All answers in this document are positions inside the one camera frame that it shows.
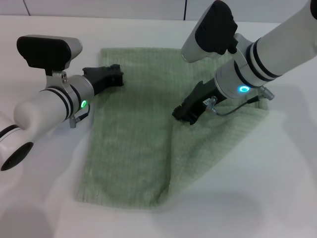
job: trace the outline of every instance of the black stripe band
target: black stripe band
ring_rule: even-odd
[[[71,115],[73,115],[73,112],[74,112],[74,104],[73,104],[73,101],[71,100],[70,96],[68,95],[67,92],[65,92],[65,90],[61,89],[61,88],[58,88],[58,87],[50,87],[50,88],[54,88],[54,89],[57,89],[59,91],[61,91],[65,97],[67,97],[68,101],[69,101],[69,105],[70,105],[70,114],[68,117],[70,117]]]
[[[43,91],[50,91],[52,93],[55,93],[56,95],[59,96],[59,98],[64,102],[65,104],[65,107],[66,107],[66,117],[65,117],[65,120],[68,118],[68,114],[69,114],[69,108],[68,108],[68,103],[66,102],[66,100],[64,99],[64,97],[57,91],[53,90],[53,89],[50,89],[50,88],[47,88],[47,89],[44,89]]]
[[[13,129],[19,128],[18,125],[10,125],[7,128],[3,129],[2,131],[0,131],[0,138],[3,137],[5,134],[7,134],[8,132],[12,131]]]
[[[258,55],[258,48],[257,48],[257,45],[258,45],[258,41],[260,39],[258,39],[257,41],[255,41],[254,45],[253,45],[253,56],[254,56],[254,59],[256,60],[258,66],[260,67],[260,69],[266,74],[268,75],[269,77],[271,78],[278,78],[280,77],[281,75],[276,75],[276,74],[273,74],[271,73],[267,68],[265,68],[265,66],[262,64],[260,58],[259,58],[259,55]]]
[[[262,74],[260,74],[257,69],[254,67],[253,63],[252,63],[252,60],[251,60],[251,46],[252,44],[250,44],[247,48],[247,62],[248,62],[248,65],[251,69],[251,71],[254,73],[254,75],[259,78],[260,80],[264,81],[264,82],[271,82],[273,81],[274,79],[268,79],[268,78],[265,78],[262,76]]]
[[[239,66],[237,65],[237,62],[236,62],[236,61],[234,62],[234,69],[236,70],[236,74],[238,75],[239,79],[240,79],[245,85],[247,85],[247,86],[250,87],[250,88],[259,88],[258,86],[254,86],[254,85],[250,84],[250,83],[243,77],[243,75],[241,74],[240,69],[239,69]]]
[[[78,93],[77,89],[73,85],[70,84],[70,87],[74,90],[74,92],[75,92],[75,94],[76,94],[76,96],[78,98],[78,110],[77,111],[79,111],[81,109],[81,97],[80,97],[80,94]]]

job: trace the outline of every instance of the white table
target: white table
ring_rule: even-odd
[[[276,24],[239,23],[255,41]],[[68,75],[99,66],[105,47],[180,48],[191,21],[0,17],[0,111],[45,86],[16,49],[27,34],[80,39]],[[63,123],[22,164],[0,173],[1,238],[315,238],[317,236],[317,59],[274,81],[270,115],[216,167],[156,211],[74,201],[92,117]]]

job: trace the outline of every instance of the glowing indicator light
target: glowing indicator light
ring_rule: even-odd
[[[81,108],[84,108],[84,107],[86,106],[86,104],[87,104],[87,101],[84,100],[84,101],[81,103]]]
[[[249,90],[250,90],[250,88],[247,87],[247,86],[241,86],[241,87],[239,88],[239,91],[242,92],[242,93],[246,93],[246,92],[248,92]]]

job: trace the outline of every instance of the folded towel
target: folded towel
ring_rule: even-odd
[[[268,114],[262,100],[227,117],[203,113],[194,125],[171,115],[199,81],[213,78],[228,55],[186,63],[177,49],[101,54],[103,65],[121,65],[124,86],[96,98],[79,201],[137,209],[161,205],[209,171]],[[227,112],[245,100],[226,100],[216,108]]]

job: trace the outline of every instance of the table surface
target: table surface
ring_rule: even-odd
[[[193,21],[0,16],[0,111],[45,86],[16,49],[28,34],[76,37],[82,53],[68,75],[99,66],[106,47],[181,48]],[[238,23],[255,41],[277,26]],[[26,160],[0,173],[2,238],[315,238],[317,237],[317,59],[269,85],[270,115],[218,165],[154,211],[78,203],[92,116],[64,122]]]

